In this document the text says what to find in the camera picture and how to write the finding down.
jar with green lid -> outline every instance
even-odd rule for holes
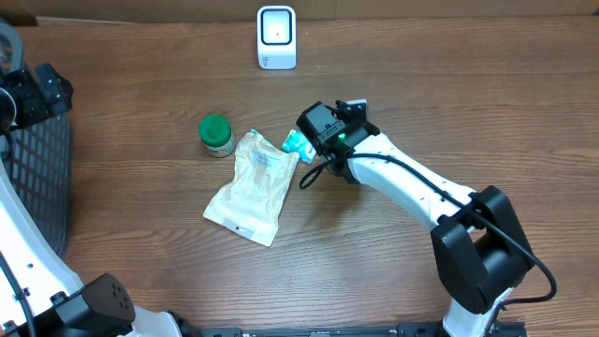
[[[228,120],[221,115],[208,115],[197,129],[199,137],[215,157],[226,157],[235,150],[235,138]]]

brown tabletop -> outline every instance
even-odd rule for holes
[[[233,176],[209,113],[280,145],[314,102],[368,98],[397,146],[457,183],[510,196],[560,291],[513,306],[532,336],[599,330],[599,19],[299,22],[298,67],[264,71],[244,23],[23,28],[30,64],[75,87],[72,237],[83,282],[108,271],[136,305],[199,327],[437,321],[449,297],[429,234],[367,186],[299,164],[272,247],[202,217]],[[539,296],[538,269],[512,297]]]

